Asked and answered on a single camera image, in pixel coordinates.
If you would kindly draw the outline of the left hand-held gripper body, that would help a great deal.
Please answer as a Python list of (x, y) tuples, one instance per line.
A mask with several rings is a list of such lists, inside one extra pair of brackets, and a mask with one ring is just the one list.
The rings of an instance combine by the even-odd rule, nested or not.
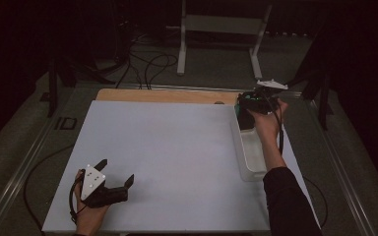
[(96, 168), (88, 166), (85, 169), (80, 200), (88, 207), (97, 208), (126, 202), (128, 188), (106, 188), (105, 176)]

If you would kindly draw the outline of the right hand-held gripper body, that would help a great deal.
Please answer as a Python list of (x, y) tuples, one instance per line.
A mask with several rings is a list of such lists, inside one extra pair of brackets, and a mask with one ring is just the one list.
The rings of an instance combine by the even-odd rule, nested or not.
[(268, 114), (280, 107), (278, 94), (284, 90), (288, 90), (288, 85), (282, 85), (274, 80), (258, 81), (253, 90), (238, 95), (237, 104), (241, 109)]

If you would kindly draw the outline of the white storage box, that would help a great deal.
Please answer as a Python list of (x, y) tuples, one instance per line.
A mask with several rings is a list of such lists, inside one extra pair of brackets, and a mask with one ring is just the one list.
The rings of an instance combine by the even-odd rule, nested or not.
[(262, 181), (267, 167), (256, 129), (241, 130), (236, 113), (230, 117), (230, 128), (241, 179), (245, 182)]

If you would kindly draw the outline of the person's right hand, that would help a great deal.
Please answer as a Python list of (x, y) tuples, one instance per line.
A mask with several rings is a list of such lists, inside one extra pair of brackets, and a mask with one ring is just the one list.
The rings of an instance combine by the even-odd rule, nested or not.
[(278, 104), (280, 108), (268, 115), (249, 111), (255, 120), (256, 131), (263, 143), (274, 143), (284, 122), (284, 112), (288, 108), (288, 105), (281, 99), (278, 99)]

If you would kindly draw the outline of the person's left hand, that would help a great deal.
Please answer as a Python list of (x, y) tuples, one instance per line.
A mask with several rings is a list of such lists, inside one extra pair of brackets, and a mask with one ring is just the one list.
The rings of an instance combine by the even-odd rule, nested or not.
[(81, 184), (75, 186), (74, 194), (76, 197), (77, 219), (75, 236), (95, 236), (102, 226), (104, 217), (109, 206), (91, 208), (81, 202)]

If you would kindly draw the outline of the white table mat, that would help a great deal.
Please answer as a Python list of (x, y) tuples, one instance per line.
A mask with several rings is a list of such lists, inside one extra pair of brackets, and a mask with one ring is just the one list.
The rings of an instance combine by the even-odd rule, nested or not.
[(103, 159), (108, 186), (131, 175), (129, 199), (102, 228), (115, 233), (236, 233), (269, 228), (263, 182), (241, 179), (230, 105), (94, 101), (44, 221), (72, 232), (70, 189), (77, 171)]

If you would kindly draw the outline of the black tripod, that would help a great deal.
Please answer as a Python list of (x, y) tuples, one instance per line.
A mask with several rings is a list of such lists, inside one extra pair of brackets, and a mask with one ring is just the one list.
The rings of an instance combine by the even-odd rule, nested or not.
[(98, 83), (114, 85), (113, 81), (105, 79), (97, 72), (72, 58), (66, 56), (51, 58), (48, 64), (48, 117), (53, 116), (58, 106), (58, 79), (61, 79), (61, 82), (66, 87), (73, 88), (77, 82), (74, 70), (85, 74)]
[(320, 70), (311, 70), (300, 76), (295, 76), (293, 80), (286, 84), (292, 88), (302, 82), (306, 82), (306, 86), (301, 92), (301, 96), (306, 100), (313, 100), (319, 96), (318, 121), (324, 130), (327, 130), (327, 114), (328, 114), (328, 98), (330, 90), (330, 76)]

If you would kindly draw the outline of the white metal stand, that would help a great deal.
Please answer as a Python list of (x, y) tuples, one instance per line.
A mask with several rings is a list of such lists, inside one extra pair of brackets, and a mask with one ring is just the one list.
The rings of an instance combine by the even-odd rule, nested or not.
[(185, 74), (187, 54), (186, 32), (203, 31), (256, 35), (256, 42), (249, 49), (249, 57), (254, 78), (256, 80), (263, 78), (258, 52), (273, 8), (271, 4), (266, 5), (264, 15), (259, 19), (193, 15), (187, 13), (186, 7), (187, 0), (181, 0), (180, 49), (177, 61), (177, 74), (179, 76)]

